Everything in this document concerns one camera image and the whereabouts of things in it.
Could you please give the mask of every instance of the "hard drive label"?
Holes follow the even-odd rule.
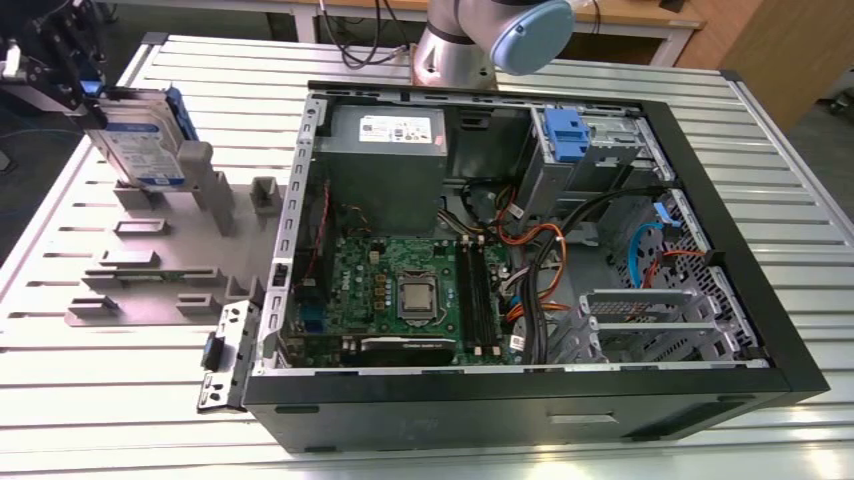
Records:
[[[152,187],[184,184],[178,159],[164,147],[163,132],[151,123],[110,123],[104,138],[119,154],[128,175]]]

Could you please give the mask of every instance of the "red cable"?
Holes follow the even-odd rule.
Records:
[[[705,255],[704,252],[696,252],[692,250],[670,250],[662,254],[662,257],[670,257],[673,255],[692,255],[694,257],[702,257]],[[658,270],[658,258],[653,260],[653,264],[646,271],[646,275],[644,276],[644,283],[641,284],[641,288],[650,288],[653,286],[653,278],[656,277],[656,270]]]

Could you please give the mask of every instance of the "metal bracket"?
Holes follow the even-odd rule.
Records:
[[[261,311],[249,300],[225,306],[202,357],[206,369],[196,412],[246,412],[243,390],[253,365]]]

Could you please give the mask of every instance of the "power supply label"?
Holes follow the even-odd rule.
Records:
[[[184,184],[178,158],[164,147],[158,125],[110,123],[103,134],[131,177],[152,187]]]
[[[430,118],[367,115],[359,120],[359,141],[433,143]]]

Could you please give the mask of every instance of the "wooden desk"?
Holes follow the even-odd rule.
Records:
[[[206,8],[218,10],[245,10],[255,12],[287,13],[297,20],[297,34],[301,42],[318,42],[318,22],[321,6],[318,0],[112,0],[114,3]],[[390,0],[401,20],[426,22],[430,0]],[[326,0],[333,16],[374,18],[374,0]],[[681,13],[658,7],[658,0],[599,0],[602,24],[599,33],[661,40],[650,65],[672,67],[692,34],[706,25],[702,16],[690,3]],[[575,31],[593,32],[595,8],[579,9]],[[381,15],[389,18],[382,9]]]

